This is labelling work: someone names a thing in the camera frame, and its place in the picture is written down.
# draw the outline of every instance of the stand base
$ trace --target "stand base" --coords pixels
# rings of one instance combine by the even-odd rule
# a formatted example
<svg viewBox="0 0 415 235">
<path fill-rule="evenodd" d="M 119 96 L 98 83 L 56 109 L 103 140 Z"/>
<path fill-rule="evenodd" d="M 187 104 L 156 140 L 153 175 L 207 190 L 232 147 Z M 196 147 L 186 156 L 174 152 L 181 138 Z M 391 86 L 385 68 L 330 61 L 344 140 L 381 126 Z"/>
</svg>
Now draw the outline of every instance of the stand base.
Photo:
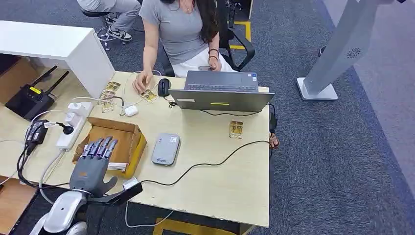
<svg viewBox="0 0 415 235">
<path fill-rule="evenodd" d="M 299 87 L 303 100 L 337 100 L 338 99 L 336 91 L 334 90 L 331 84 L 329 84 L 326 88 L 324 88 L 324 90 L 322 90 L 318 94 L 315 94 L 315 95 L 308 94 L 308 91 L 303 84 L 304 79 L 305 77 L 297 78 L 297 86 Z"/>
</svg>

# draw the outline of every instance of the laptop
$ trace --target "laptop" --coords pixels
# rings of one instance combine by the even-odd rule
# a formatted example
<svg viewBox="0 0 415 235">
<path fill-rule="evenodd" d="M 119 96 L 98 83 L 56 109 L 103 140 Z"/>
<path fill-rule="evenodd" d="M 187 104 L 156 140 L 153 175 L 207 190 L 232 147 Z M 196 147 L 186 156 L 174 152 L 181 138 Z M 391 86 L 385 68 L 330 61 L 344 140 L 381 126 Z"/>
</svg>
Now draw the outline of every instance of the laptop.
<svg viewBox="0 0 415 235">
<path fill-rule="evenodd" d="M 258 92 L 255 72 L 187 72 L 185 90 L 223 91 L 223 92 Z"/>
<path fill-rule="evenodd" d="M 182 109 L 259 112 L 275 95 L 263 92 L 173 90 L 169 93 Z"/>
</svg>

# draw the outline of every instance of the cardboard box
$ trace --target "cardboard box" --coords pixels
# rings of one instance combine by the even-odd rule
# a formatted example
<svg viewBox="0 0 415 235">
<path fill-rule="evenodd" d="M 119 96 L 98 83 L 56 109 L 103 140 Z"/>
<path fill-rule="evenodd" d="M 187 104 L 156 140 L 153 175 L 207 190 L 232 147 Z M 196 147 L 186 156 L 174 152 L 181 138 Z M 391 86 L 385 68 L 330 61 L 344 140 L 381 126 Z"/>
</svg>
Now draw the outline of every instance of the cardboard box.
<svg viewBox="0 0 415 235">
<path fill-rule="evenodd" d="M 4 64 L 0 70 L 0 102 L 6 104 L 20 87 L 36 80 L 38 73 L 25 58 L 3 54 L 0 58 L 1 64 Z"/>
<path fill-rule="evenodd" d="M 113 140 L 118 140 L 118 143 L 110 157 L 110 162 L 128 163 L 128 165 L 124 172 L 121 170 L 109 170 L 109 172 L 114 172 L 126 179 L 132 178 L 147 144 L 138 125 L 97 117 L 89 117 L 88 121 L 92 128 L 85 139 L 76 147 L 72 162 L 75 164 L 78 161 L 84 152 L 84 146 L 89 142 L 112 136 Z"/>
</svg>

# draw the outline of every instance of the computer mouse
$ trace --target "computer mouse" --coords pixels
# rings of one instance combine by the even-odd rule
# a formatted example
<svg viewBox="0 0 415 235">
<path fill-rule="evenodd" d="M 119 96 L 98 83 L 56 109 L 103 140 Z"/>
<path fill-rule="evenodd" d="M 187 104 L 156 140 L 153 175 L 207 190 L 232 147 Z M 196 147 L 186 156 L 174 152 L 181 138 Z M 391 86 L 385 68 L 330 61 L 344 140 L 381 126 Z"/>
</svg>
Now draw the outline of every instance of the computer mouse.
<svg viewBox="0 0 415 235">
<path fill-rule="evenodd" d="M 167 78 L 163 78 L 159 82 L 159 90 L 158 94 L 160 97 L 166 97 L 169 96 L 168 89 L 170 89 L 171 82 Z"/>
</svg>

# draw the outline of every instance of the long black hair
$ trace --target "long black hair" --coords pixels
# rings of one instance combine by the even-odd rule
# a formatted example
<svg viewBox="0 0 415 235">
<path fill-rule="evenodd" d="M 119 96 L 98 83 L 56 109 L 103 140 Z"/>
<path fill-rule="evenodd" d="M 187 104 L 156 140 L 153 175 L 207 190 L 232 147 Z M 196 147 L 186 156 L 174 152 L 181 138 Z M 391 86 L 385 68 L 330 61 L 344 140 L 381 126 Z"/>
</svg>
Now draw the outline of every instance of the long black hair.
<svg viewBox="0 0 415 235">
<path fill-rule="evenodd" d="M 172 4 L 175 0 L 160 0 L 166 4 Z M 204 43 L 211 43 L 213 37 L 219 31 L 219 26 L 216 22 L 216 1 L 215 0 L 193 0 L 193 7 L 197 4 L 200 17 L 202 18 L 202 30 L 199 36 Z"/>
</svg>

